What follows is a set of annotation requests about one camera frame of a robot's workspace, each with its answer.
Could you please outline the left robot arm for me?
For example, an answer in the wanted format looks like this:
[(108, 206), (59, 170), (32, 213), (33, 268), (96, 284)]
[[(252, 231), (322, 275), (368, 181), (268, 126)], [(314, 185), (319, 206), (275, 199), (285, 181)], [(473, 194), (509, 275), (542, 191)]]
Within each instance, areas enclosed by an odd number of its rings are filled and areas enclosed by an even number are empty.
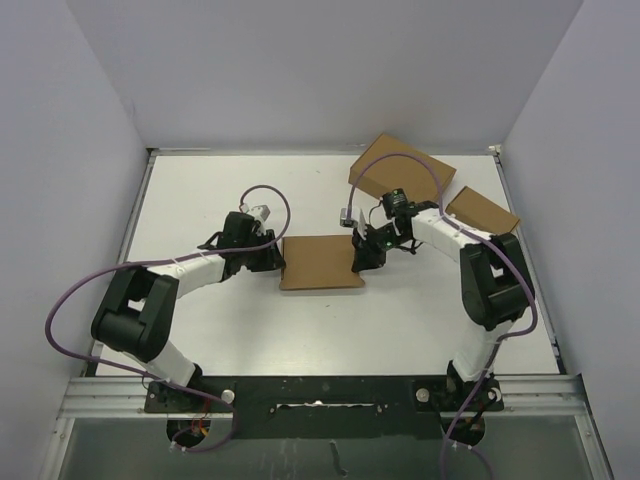
[(170, 383), (169, 401), (182, 411), (196, 408), (203, 386), (199, 367), (169, 340), (175, 305), (202, 287), (222, 283), (245, 268), (268, 272), (285, 267), (265, 205), (243, 205), (226, 216), (223, 230), (198, 247), (195, 257), (152, 268), (116, 272), (91, 325), (92, 337), (135, 360)]

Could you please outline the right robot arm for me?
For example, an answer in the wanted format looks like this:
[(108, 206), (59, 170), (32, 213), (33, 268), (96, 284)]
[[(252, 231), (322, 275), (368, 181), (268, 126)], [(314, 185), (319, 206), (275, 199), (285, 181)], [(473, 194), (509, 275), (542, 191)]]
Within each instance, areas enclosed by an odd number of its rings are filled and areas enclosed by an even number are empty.
[(461, 301), (469, 323), (450, 362), (444, 394), (452, 406), (467, 408), (480, 397), (478, 381), (489, 376), (500, 343), (525, 311), (535, 307), (520, 242), (511, 233), (492, 234), (453, 220), (432, 201), (410, 201), (402, 189), (384, 194), (379, 205), (387, 219), (381, 227), (368, 223), (352, 203), (341, 210), (340, 225), (352, 230), (351, 270), (379, 269), (389, 251), (415, 254), (423, 245), (459, 266)]

